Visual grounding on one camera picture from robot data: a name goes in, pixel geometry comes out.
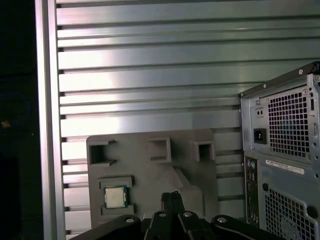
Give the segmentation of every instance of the metal mesh grille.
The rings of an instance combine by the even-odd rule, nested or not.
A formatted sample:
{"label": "metal mesh grille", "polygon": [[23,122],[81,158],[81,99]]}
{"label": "metal mesh grille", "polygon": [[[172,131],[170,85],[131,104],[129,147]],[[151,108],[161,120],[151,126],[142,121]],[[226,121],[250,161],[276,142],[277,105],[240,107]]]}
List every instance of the metal mesh grille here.
{"label": "metal mesh grille", "polygon": [[309,153],[307,98],[301,92],[268,104],[270,147],[274,152],[303,157]]}
{"label": "metal mesh grille", "polygon": [[301,204],[269,189],[265,196],[266,230],[287,240],[315,240],[315,225]]}

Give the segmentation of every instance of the silver metal frame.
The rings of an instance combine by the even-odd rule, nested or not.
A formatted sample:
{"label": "silver metal frame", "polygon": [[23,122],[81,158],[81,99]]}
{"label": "silver metal frame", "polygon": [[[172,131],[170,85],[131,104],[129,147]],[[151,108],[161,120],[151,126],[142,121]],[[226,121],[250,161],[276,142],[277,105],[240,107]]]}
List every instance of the silver metal frame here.
{"label": "silver metal frame", "polygon": [[56,2],[35,0],[44,239],[65,239]]}

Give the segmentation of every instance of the barcode label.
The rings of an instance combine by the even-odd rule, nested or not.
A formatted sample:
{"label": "barcode label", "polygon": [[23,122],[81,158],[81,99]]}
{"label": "barcode label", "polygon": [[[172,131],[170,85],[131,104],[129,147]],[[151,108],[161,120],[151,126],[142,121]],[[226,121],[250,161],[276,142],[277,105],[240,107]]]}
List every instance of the barcode label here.
{"label": "barcode label", "polygon": [[301,175],[305,174],[305,170],[302,169],[302,168],[299,168],[299,167],[290,166],[290,165],[287,165],[287,164],[283,164],[283,163],[280,163],[280,162],[277,162],[277,161],[270,161],[270,160],[265,160],[265,163],[270,165],[270,166],[276,167],[276,168],[280,168],[280,169],[284,169],[284,170],[287,170],[287,171],[290,171],[290,172],[294,172],[296,174],[301,174]]}

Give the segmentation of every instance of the dark background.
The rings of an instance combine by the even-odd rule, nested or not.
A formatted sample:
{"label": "dark background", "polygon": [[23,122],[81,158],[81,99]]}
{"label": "dark background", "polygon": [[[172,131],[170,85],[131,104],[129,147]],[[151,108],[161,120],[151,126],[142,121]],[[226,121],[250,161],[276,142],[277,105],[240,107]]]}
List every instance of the dark background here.
{"label": "dark background", "polygon": [[34,0],[1,1],[1,239],[43,239]]}

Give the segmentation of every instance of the computer tower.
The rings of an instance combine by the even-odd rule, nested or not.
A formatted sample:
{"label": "computer tower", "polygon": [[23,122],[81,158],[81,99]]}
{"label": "computer tower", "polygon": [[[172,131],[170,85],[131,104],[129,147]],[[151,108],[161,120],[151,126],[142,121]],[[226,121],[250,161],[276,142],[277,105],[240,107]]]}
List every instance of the computer tower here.
{"label": "computer tower", "polygon": [[246,220],[287,240],[320,239],[320,62],[239,94]]}

